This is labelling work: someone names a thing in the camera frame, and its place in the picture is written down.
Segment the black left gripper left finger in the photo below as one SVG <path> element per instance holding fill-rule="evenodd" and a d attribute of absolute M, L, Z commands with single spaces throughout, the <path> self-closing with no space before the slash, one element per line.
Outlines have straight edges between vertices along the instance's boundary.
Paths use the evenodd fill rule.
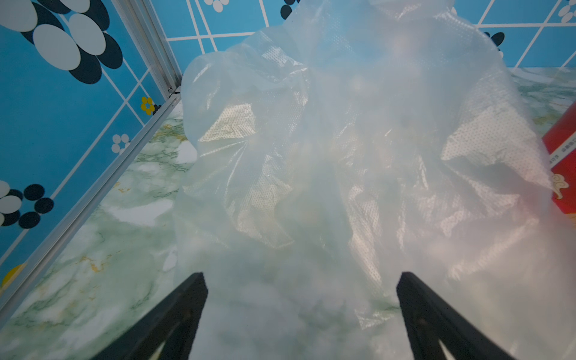
<path fill-rule="evenodd" d="M 209 291 L 193 273 L 95 359 L 188 359 Z"/>

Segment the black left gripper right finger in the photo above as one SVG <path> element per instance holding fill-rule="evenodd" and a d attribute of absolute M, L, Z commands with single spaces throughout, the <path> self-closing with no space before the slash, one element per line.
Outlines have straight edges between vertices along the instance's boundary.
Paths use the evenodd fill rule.
<path fill-rule="evenodd" d="M 412 272 L 404 272 L 397 297 L 415 359 L 510 359 Z"/>

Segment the translucent plastic carrier bag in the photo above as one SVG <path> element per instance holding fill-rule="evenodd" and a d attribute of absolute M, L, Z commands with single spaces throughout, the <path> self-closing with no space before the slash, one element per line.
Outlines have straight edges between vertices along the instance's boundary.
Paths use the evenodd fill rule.
<path fill-rule="evenodd" d="M 411 359 L 421 278 L 516 359 L 575 357 L 575 229 L 494 44 L 447 1 L 303 1 L 187 67 L 192 359 Z"/>

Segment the red cup white lid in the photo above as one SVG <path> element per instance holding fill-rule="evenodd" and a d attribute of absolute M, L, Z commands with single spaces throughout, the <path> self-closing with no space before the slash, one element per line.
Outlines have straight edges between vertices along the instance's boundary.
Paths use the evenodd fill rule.
<path fill-rule="evenodd" d="M 575 221 L 575 103 L 543 136 L 550 153 L 553 201 L 558 208 Z"/>

